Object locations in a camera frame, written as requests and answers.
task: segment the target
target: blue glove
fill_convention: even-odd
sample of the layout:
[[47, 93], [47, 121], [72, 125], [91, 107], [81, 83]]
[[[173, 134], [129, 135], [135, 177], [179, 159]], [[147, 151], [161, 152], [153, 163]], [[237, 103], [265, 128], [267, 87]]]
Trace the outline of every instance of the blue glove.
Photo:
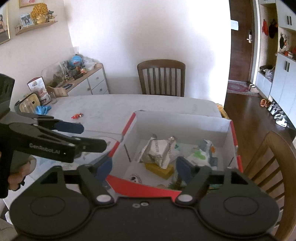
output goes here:
[[37, 106], [36, 107], [36, 114], [38, 115], [46, 115], [48, 113], [48, 111], [51, 109], [52, 107], [50, 105], [43, 105], [43, 106]]

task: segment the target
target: door handle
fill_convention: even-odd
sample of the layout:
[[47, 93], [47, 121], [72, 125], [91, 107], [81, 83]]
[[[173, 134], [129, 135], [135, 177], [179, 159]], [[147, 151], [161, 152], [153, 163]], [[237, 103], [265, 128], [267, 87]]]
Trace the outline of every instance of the door handle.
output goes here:
[[249, 41], [250, 44], [251, 44], [252, 41], [253, 41], [253, 37], [252, 37], [252, 32], [251, 32], [251, 30], [249, 30], [249, 34], [248, 34], [248, 38], [247, 38], [247, 40]]

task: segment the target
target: brown door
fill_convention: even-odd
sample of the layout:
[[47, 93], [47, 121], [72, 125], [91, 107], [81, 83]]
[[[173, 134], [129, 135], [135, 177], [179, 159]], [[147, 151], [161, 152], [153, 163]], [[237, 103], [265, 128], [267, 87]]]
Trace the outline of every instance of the brown door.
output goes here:
[[252, 43], [247, 40], [252, 33], [252, 6], [250, 0], [229, 0], [231, 19], [238, 21], [239, 30], [231, 30], [231, 58], [229, 79], [249, 81]]

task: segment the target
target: cardboard box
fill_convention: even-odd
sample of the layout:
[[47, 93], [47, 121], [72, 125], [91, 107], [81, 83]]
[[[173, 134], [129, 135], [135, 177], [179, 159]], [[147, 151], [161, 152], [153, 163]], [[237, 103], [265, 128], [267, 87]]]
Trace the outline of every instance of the cardboard box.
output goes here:
[[231, 167], [242, 171], [232, 121], [219, 117], [137, 111], [124, 128], [122, 141], [109, 153], [113, 168], [107, 181], [117, 193], [132, 197], [171, 196], [173, 199], [180, 193], [156, 188], [157, 185], [168, 186], [172, 178], [165, 180], [145, 169], [143, 163], [134, 161], [152, 134], [156, 134], [158, 139], [177, 137], [184, 157], [187, 157], [192, 147], [200, 141], [210, 140], [217, 151], [218, 170]]

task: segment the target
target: wooden floor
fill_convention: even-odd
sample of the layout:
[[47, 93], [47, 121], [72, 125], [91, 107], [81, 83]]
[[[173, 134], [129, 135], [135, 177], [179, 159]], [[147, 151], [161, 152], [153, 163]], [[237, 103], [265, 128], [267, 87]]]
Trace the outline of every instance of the wooden floor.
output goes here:
[[248, 165], [269, 131], [280, 134], [290, 145], [293, 145], [296, 136], [295, 131], [277, 125], [267, 109], [260, 106], [260, 100], [259, 97], [248, 95], [226, 95], [224, 109], [234, 123], [243, 168]]

